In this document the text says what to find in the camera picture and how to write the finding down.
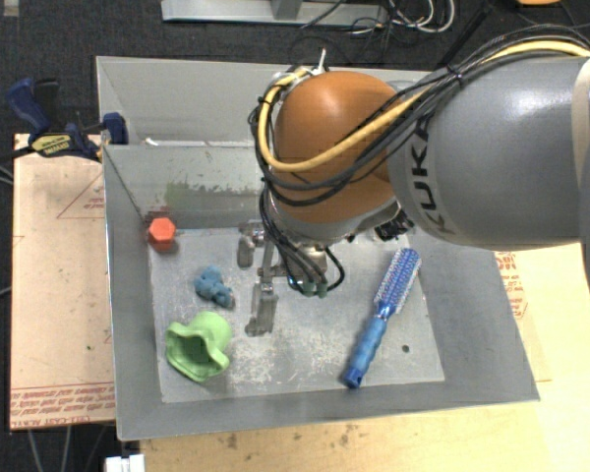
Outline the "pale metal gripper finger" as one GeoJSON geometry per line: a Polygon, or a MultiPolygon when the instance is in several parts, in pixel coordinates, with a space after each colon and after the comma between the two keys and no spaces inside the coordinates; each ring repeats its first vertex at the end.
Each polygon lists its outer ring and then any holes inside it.
{"type": "Polygon", "coordinates": [[[260,280],[253,288],[251,317],[245,326],[246,334],[252,337],[272,333],[278,302],[273,285],[274,270],[262,269],[259,275],[260,280]]]}
{"type": "Polygon", "coordinates": [[[265,245],[265,227],[261,222],[248,221],[239,226],[239,233],[237,265],[246,269],[254,264],[256,249],[265,245]]]}

